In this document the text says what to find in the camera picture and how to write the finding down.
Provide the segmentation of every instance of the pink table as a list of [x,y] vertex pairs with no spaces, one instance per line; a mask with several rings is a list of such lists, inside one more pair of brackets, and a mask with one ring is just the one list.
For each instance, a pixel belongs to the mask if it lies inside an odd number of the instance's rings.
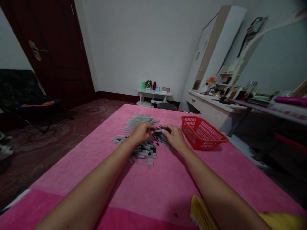
[[[134,113],[148,114],[181,127],[185,113],[124,105],[39,178],[32,190],[0,217],[0,229],[32,229],[78,182],[114,149],[111,138],[126,134],[124,122]],[[253,165],[230,142],[196,154],[235,189],[257,212],[285,212],[307,217],[306,211]],[[163,145],[154,166],[126,164],[98,229],[186,229],[192,195],[199,192],[185,167]]]

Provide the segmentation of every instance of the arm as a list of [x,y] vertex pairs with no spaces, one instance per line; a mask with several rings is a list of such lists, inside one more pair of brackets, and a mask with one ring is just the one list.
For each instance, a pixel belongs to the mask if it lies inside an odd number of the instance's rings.
[[162,130],[184,160],[203,199],[220,229],[271,229],[225,181],[212,171],[186,144],[180,128]]
[[140,123],[114,152],[91,171],[35,229],[93,229],[132,150],[155,129]]

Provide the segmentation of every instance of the small white table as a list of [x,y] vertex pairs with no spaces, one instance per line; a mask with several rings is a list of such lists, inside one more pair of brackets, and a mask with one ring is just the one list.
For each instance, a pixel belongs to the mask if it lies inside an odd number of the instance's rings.
[[151,107],[151,108],[153,108],[154,106],[152,105],[152,103],[144,101],[144,96],[142,98],[142,93],[152,94],[153,95],[153,99],[154,99],[154,95],[155,94],[163,95],[164,96],[163,102],[166,102],[166,97],[167,96],[172,96],[173,95],[173,93],[170,93],[170,92],[163,93],[162,91],[155,91],[155,90],[152,90],[152,89],[137,88],[137,89],[134,89],[134,90],[140,92],[140,101],[137,102],[137,105],[145,106],[145,107]]

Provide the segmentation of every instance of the door handle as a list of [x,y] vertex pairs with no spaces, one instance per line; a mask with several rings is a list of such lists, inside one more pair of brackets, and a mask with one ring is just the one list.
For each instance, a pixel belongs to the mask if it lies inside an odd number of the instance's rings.
[[40,50],[40,49],[38,49],[38,48],[36,47],[36,45],[34,44],[34,42],[31,41],[31,40],[29,40],[29,45],[30,45],[30,47],[31,47],[31,49],[32,49],[32,52],[34,53],[35,58],[36,58],[38,61],[42,61],[42,58],[41,58],[41,56],[40,56],[40,54],[39,54],[39,51],[43,51],[43,52],[46,52],[46,53],[48,53],[48,51],[47,51],[47,50]]

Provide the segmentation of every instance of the hand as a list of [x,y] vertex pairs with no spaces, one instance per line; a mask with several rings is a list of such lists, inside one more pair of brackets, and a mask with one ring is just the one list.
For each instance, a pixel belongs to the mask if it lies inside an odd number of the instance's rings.
[[171,133],[169,133],[165,129],[162,129],[162,133],[164,134],[164,136],[166,136],[167,140],[173,146],[174,149],[176,149],[178,152],[181,152],[189,148],[189,146],[185,142],[180,128],[177,128],[171,124],[168,124],[166,127],[171,130]]
[[128,139],[132,140],[137,146],[140,143],[146,141],[149,138],[149,136],[153,134],[152,130],[156,130],[156,127],[154,127],[149,122],[141,122],[134,128],[133,133]]

